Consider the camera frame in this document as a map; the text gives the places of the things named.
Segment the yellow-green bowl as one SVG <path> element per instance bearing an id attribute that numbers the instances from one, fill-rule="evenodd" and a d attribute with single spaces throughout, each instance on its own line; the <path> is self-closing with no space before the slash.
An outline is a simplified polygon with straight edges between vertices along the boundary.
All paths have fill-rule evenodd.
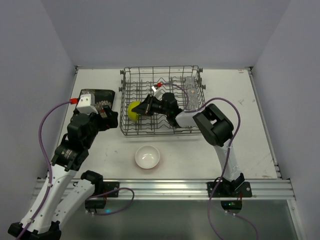
<path id="1" fill-rule="evenodd" d="M 133 108 L 137 107 L 140 103 L 141 103 L 140 101 L 133 101 L 129 104 L 127 108 L 128 118 L 133 122 L 137 122 L 139 119 L 139 114 L 134 112 Z"/>

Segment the black floral square plate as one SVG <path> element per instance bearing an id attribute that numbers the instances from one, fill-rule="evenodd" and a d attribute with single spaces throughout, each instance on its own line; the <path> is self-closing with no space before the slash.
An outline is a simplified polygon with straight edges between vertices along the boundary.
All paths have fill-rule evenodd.
<path id="1" fill-rule="evenodd" d="M 110 109 L 113 108 L 113 103 L 115 99 L 115 92 L 110 89 L 82 89 L 79 96 L 85 94 L 94 95 L 94 107 L 99 112 L 102 118 L 106 118 L 107 114 L 105 113 L 103 107 L 109 106 Z"/>

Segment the orange bowl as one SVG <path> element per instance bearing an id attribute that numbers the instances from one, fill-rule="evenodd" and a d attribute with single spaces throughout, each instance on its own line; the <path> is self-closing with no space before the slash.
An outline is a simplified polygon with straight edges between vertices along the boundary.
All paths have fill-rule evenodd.
<path id="1" fill-rule="evenodd" d="M 134 159 L 140 168 L 152 169 L 160 162 L 160 152 L 152 145 L 144 145 L 136 151 Z"/>

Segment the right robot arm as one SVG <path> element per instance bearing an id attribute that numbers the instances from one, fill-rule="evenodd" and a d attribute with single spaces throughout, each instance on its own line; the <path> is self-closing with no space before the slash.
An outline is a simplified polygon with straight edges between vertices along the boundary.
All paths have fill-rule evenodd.
<path id="1" fill-rule="evenodd" d="M 235 110 L 238 118 L 236 128 L 212 101 L 223 101 Z M 213 97 L 199 109 L 186 110 L 178 106 L 173 93 L 164 93 L 161 100 L 149 94 L 142 102 L 130 103 L 127 113 L 132 121 L 137 121 L 139 116 L 161 114 L 166 116 L 173 128 L 197 127 L 206 142 L 214 147 L 221 165 L 221 176 L 213 185 L 211 195 L 217 192 L 228 197 L 234 196 L 245 182 L 233 150 L 233 140 L 240 129 L 241 117 L 238 109 L 229 100 Z"/>

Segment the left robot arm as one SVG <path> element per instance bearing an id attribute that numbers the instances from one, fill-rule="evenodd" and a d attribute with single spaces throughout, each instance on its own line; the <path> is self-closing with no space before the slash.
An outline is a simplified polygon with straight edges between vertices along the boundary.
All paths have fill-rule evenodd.
<path id="1" fill-rule="evenodd" d="M 89 149 L 99 132 L 118 127 L 118 113 L 106 105 L 104 113 L 79 107 L 67 126 L 67 133 L 48 161 L 48 175 L 25 217 L 12 223 L 8 233 L 17 240 L 58 240 L 62 228 L 75 211 L 94 193 L 101 193 L 103 176 L 86 171 L 66 196 L 63 194 L 89 156 Z"/>

